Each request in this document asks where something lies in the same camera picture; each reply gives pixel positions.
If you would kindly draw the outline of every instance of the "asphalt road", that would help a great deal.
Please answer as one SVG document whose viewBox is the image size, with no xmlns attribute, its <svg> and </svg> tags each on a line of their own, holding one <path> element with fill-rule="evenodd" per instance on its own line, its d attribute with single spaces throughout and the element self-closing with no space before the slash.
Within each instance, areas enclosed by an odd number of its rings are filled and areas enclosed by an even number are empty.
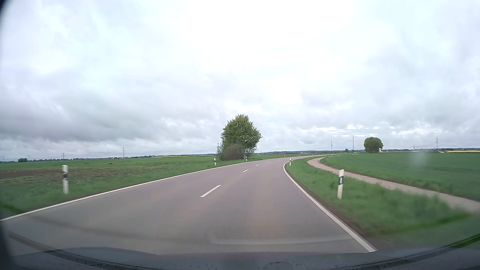
<svg viewBox="0 0 480 270">
<path fill-rule="evenodd" d="M 191 173 L 1 224 L 14 236 L 8 243 L 12 255 L 36 252 L 34 245 L 104 246 L 154 254 L 367 252 L 290 180 L 283 169 L 287 161 Z"/>
</svg>

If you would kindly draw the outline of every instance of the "grassy verge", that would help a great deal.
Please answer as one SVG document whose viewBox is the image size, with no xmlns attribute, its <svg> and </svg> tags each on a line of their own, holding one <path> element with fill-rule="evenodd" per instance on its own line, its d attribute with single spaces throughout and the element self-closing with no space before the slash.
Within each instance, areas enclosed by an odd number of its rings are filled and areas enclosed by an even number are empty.
<svg viewBox="0 0 480 270">
<path fill-rule="evenodd" d="M 325 158 L 322 163 L 480 201 L 480 155 L 428 152 L 343 154 Z"/>
<path fill-rule="evenodd" d="M 252 157 L 249 161 L 260 160 Z M 218 161 L 217 167 L 245 162 Z M 61 165 L 69 166 L 69 194 Z M 0 164 L 1 217 L 134 184 L 213 168 L 213 157 L 38 161 Z"/>
<path fill-rule="evenodd" d="M 357 224 L 370 239 L 388 247 L 449 244 L 479 233 L 478 216 L 451 209 L 438 198 L 388 190 L 346 177 L 343 199 L 336 197 L 338 176 L 294 160 L 289 174 L 329 208 Z"/>
</svg>

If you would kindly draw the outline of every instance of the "dirt path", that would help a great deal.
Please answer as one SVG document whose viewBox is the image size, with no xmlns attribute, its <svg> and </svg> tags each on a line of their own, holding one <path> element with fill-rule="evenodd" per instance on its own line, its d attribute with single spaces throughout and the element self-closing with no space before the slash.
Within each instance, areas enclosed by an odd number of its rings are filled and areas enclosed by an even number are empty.
<svg viewBox="0 0 480 270">
<path fill-rule="evenodd" d="M 309 160 L 308 164 L 310 164 L 310 165 L 312 165 L 316 168 L 326 170 L 326 171 L 331 171 L 333 173 L 338 174 L 338 171 L 339 171 L 338 169 L 332 168 L 332 167 L 327 166 L 327 165 L 320 162 L 320 160 L 323 159 L 323 158 L 324 157 Z M 457 197 L 457 196 L 453 196 L 453 195 L 448 195 L 448 194 L 445 194 L 445 193 L 440 193 L 440 192 L 427 190 L 427 189 L 423 189 L 423 188 L 419 188 L 419 187 L 414 187 L 414 186 L 410 186 L 410 185 L 406 185 L 406 184 L 399 184 L 399 183 L 395 183 L 395 182 L 391 182 L 391 181 L 387 181 L 387 180 L 382 180 L 382 179 L 378 179 L 378 178 L 374 178 L 374 177 L 370 177 L 370 176 L 365 176 L 365 175 L 361 175 L 361 174 L 357 174 L 357 173 L 353 173 L 353 172 L 345 171 L 345 176 L 353 177 L 353 178 L 356 178 L 358 180 L 369 182 L 369 183 L 372 183 L 372 184 L 379 184 L 384 188 L 388 188 L 388 189 L 392 189 L 392 190 L 393 189 L 398 189 L 398 190 L 404 191 L 406 193 L 423 194 L 423 195 L 427 195 L 427 196 L 437 195 L 441 200 L 446 202 L 451 207 L 454 207 L 454 208 L 455 207 L 461 207 L 461 208 L 465 209 L 466 211 L 468 211 L 470 213 L 477 213 L 477 214 L 480 213 L 480 202 L 475 201 L 475 200 L 461 198 L 461 197 Z"/>
</svg>

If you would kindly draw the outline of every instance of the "green tree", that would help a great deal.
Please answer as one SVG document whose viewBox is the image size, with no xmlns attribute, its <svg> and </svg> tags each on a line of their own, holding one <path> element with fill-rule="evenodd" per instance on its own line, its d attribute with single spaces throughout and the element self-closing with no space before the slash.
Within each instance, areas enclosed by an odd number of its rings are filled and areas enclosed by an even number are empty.
<svg viewBox="0 0 480 270">
<path fill-rule="evenodd" d="M 262 138 L 262 134 L 253 126 L 253 122 L 247 115 L 239 114 L 228 121 L 220 137 L 222 144 L 218 150 L 221 152 L 230 145 L 238 144 L 242 146 L 243 153 L 249 156 L 257 150 L 257 144 Z"/>
<path fill-rule="evenodd" d="M 363 146 L 365 147 L 365 152 L 378 153 L 378 149 L 382 149 L 384 144 L 379 138 L 368 137 L 363 142 Z"/>
</svg>

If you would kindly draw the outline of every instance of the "farm field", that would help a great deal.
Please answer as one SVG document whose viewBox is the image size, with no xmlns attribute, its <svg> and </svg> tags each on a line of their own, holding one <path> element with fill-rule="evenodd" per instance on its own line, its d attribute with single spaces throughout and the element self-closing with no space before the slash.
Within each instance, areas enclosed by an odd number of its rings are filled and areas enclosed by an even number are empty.
<svg viewBox="0 0 480 270">
<path fill-rule="evenodd" d="M 267 160 L 267 159 L 279 159 L 279 158 L 291 158 L 291 157 L 298 157 L 298 154 L 255 154 L 252 155 L 252 158 L 255 159 L 262 159 L 262 160 Z"/>
<path fill-rule="evenodd" d="M 480 201 L 480 155 L 398 152 L 342 154 L 323 164 L 367 176 Z"/>
<path fill-rule="evenodd" d="M 344 178 L 342 200 L 336 197 L 338 176 L 294 160 L 289 174 L 326 205 L 357 224 L 370 239 L 390 248 L 446 245 L 478 233 L 480 217 L 452 209 L 437 198 L 388 190 L 354 178 Z"/>
<path fill-rule="evenodd" d="M 260 160 L 251 157 L 249 161 Z M 217 167 L 245 162 L 217 161 Z M 69 166 L 69 194 L 62 191 L 61 166 Z M 214 167 L 213 157 L 55 160 L 0 163 L 2 217 L 134 184 Z"/>
</svg>

